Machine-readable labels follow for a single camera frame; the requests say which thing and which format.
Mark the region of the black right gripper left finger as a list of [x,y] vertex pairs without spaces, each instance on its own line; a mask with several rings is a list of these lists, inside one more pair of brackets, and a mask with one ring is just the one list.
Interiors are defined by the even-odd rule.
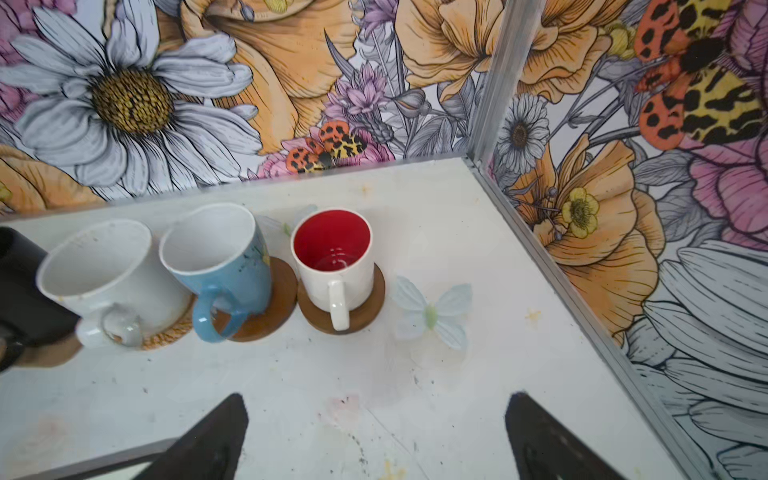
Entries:
[[135,479],[233,479],[248,424],[244,399],[233,393]]

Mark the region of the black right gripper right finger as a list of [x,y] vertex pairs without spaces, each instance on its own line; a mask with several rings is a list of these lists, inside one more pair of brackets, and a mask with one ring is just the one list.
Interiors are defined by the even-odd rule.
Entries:
[[622,478],[524,391],[511,396],[505,429],[521,479]]

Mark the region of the woven rattan round coaster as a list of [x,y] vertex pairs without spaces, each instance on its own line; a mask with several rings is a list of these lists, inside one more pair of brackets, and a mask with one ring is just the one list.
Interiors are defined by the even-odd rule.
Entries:
[[171,296],[135,305],[115,305],[105,314],[103,326],[117,345],[132,350],[168,346],[192,329],[194,295]]

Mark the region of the scratched brown wooden round coaster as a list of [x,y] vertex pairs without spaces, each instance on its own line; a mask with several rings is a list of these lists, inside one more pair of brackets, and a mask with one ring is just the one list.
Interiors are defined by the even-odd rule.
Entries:
[[248,342],[263,339],[291,316],[297,302],[298,281],[284,260],[256,252],[232,255],[209,269],[221,289],[221,309],[211,319],[210,337]]

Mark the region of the plain brown wooden round coaster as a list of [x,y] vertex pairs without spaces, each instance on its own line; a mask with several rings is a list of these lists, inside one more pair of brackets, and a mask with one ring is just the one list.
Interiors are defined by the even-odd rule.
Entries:
[[307,322],[318,331],[330,335],[348,335],[367,328],[379,315],[385,302],[386,282],[378,264],[374,264],[373,289],[370,296],[350,312],[350,328],[337,331],[333,328],[331,315],[314,305],[302,282],[298,284],[297,302]]

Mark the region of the cork paw print coaster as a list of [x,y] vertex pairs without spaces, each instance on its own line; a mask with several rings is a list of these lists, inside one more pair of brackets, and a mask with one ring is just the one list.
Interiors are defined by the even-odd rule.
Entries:
[[21,368],[54,368],[72,360],[83,348],[72,334],[50,345],[29,347],[15,362]]

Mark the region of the light blue mug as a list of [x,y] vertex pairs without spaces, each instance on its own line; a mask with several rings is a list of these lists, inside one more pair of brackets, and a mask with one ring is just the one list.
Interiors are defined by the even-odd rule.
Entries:
[[208,343],[232,338],[271,301],[270,255],[255,216],[209,204],[175,222],[159,243],[163,266],[196,295],[192,322]]

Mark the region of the black mug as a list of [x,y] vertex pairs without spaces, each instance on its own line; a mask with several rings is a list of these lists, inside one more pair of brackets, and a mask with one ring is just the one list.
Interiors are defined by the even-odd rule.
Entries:
[[36,274],[47,252],[10,227],[1,229],[1,369],[25,350],[70,337],[79,316],[40,292]]

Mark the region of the red inside white mug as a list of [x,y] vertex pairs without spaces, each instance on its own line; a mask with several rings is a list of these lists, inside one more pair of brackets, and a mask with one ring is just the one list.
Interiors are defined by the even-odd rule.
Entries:
[[291,254],[305,291],[336,332],[351,328],[351,312],[373,291],[373,239],[368,220],[342,208],[313,212],[292,232]]

